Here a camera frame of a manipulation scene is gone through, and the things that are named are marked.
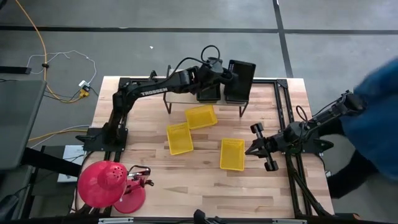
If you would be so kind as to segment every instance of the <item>person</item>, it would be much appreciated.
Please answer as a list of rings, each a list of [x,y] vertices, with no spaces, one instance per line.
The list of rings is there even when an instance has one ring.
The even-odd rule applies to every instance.
[[[320,136],[346,136],[356,149],[348,165],[328,178],[332,198],[341,198],[377,173],[398,180],[398,57],[371,72],[354,94],[365,100],[366,110],[319,129]]]

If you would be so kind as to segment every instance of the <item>blue sleeve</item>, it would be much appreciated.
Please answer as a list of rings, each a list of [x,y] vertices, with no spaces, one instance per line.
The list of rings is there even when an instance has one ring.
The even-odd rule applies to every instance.
[[[370,73],[354,92],[369,100],[398,93],[398,57]]]

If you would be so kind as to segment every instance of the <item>lamp shade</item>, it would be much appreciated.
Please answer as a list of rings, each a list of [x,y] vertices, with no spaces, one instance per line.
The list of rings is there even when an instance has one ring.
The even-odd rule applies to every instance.
[[[111,206],[126,191],[127,170],[118,162],[95,162],[81,173],[77,187],[87,205],[93,208]]]

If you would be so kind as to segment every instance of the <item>lamp base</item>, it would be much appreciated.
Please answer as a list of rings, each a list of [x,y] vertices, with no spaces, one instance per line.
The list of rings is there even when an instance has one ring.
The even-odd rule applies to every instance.
[[[121,197],[121,200],[113,206],[123,214],[129,214],[137,211],[145,202],[145,189],[139,186],[139,181],[127,180],[127,189],[133,189],[130,193]]]

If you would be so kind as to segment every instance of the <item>white cable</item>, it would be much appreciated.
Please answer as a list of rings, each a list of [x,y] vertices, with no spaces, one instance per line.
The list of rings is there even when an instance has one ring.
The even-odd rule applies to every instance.
[[[90,126],[91,126],[91,125],[89,125],[89,124],[78,125],[78,126],[72,126],[72,127],[69,127],[69,128],[65,128],[65,129],[63,129],[63,130],[61,130],[61,131],[66,131],[66,130],[73,129],[73,128],[90,127]],[[57,135],[57,134],[53,134],[53,135],[51,135],[50,137],[48,137],[48,138],[46,138],[46,139],[44,139],[44,140],[41,140],[40,142],[38,142],[37,144],[35,144],[34,146],[32,146],[32,147],[30,147],[30,148],[34,148],[34,147],[38,146],[39,144],[42,144],[43,142],[49,140],[50,138],[52,138],[52,137],[54,137],[54,136],[56,136],[56,135]]]
[[[72,52],[74,52],[74,53],[76,53],[76,54],[80,54],[81,56],[86,57],[87,60],[93,62],[93,65],[94,65],[94,75],[92,76],[92,78],[91,78],[91,79],[89,80],[89,82],[88,82],[88,84],[90,84],[90,83],[93,81],[93,79],[95,78],[95,76],[97,75],[97,68],[96,68],[96,66],[95,66],[95,61],[92,60],[92,59],[90,59],[87,55],[78,52],[77,50],[70,50],[70,51],[68,51],[68,52],[47,53],[47,55],[54,55],[54,57],[52,57],[50,60],[48,60],[47,63],[51,62],[56,56],[58,56],[58,55],[60,55],[60,54],[63,54],[67,59],[70,59],[70,57],[68,57],[67,54],[72,53]],[[32,59],[32,57],[44,57],[44,55],[32,55],[32,56],[30,56],[29,59],[28,59],[28,61],[27,61],[26,67],[29,67],[30,60]],[[34,72],[31,72],[31,73],[32,73],[32,74],[35,74],[35,75],[38,75],[38,74],[42,73],[43,71],[44,71],[44,68],[43,68],[40,72],[38,72],[38,73],[34,73]]]

